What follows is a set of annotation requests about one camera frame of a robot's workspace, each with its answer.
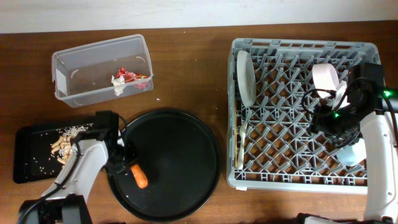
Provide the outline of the orange carrot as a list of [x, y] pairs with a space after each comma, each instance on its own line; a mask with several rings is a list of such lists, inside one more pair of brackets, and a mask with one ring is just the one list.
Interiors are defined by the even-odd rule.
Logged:
[[139, 164], [135, 163], [130, 166], [130, 170], [135, 178], [136, 184], [140, 189], [144, 189], [148, 186], [149, 182], [144, 171], [141, 169]]

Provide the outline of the light blue cup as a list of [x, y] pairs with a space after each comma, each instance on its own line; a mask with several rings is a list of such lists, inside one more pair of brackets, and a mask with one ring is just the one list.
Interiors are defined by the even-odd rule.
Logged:
[[345, 166], [356, 166], [366, 158], [364, 139], [359, 139], [351, 146], [345, 146], [336, 154], [336, 158]]

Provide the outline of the pink bowl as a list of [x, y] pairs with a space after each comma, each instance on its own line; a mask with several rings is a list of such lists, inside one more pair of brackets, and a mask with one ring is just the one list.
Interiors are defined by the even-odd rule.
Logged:
[[312, 78], [316, 89], [336, 91], [339, 85], [337, 72], [330, 63], [314, 65], [312, 67]]

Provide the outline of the red white wrapper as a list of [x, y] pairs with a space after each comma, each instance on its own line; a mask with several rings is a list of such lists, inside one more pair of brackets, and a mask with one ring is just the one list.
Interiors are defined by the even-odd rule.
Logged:
[[139, 73], [129, 72], [123, 67], [119, 69], [116, 76], [111, 77], [111, 83], [114, 86], [114, 94], [120, 96], [125, 88], [126, 83], [138, 82], [149, 78], [149, 76], [141, 75]]

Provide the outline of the white plastic fork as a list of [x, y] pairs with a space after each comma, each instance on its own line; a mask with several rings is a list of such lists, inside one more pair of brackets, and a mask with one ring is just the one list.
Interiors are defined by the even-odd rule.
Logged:
[[241, 143], [239, 145], [239, 151], [238, 151], [238, 158], [237, 158], [237, 169], [242, 170], [243, 169], [243, 162], [244, 162], [244, 145], [245, 145], [245, 138], [246, 138], [246, 132], [248, 128], [248, 122], [245, 121], [242, 126], [239, 129], [239, 136], [241, 138]]

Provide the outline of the grey plate with food scraps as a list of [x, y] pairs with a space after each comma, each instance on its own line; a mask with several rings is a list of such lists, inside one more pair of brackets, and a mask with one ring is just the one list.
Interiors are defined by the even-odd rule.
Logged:
[[256, 100], [256, 78], [251, 55], [240, 50], [237, 56], [236, 71], [241, 100], [246, 108], [254, 105]]

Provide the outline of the wooden chopstick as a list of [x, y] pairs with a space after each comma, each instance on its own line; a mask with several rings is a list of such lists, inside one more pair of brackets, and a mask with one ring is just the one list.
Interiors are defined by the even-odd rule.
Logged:
[[238, 168], [238, 156], [234, 157], [234, 168], [237, 169]]

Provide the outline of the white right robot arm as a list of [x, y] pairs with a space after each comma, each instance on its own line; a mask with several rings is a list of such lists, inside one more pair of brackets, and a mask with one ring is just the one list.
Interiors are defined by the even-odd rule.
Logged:
[[338, 79], [329, 63], [312, 67], [314, 91], [333, 105], [311, 111], [309, 130], [332, 136], [340, 149], [355, 142], [366, 152], [364, 223], [397, 223], [397, 89], [388, 88], [382, 65], [361, 63]]

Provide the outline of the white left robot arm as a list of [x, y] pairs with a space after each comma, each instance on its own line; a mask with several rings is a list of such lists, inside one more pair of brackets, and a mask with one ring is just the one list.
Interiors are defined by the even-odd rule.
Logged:
[[93, 129], [70, 140], [72, 154], [54, 183], [37, 200], [26, 200], [19, 209], [18, 223], [92, 223], [86, 202], [98, 173], [135, 173], [136, 155], [132, 144], [119, 129], [127, 121], [112, 111], [98, 111]]

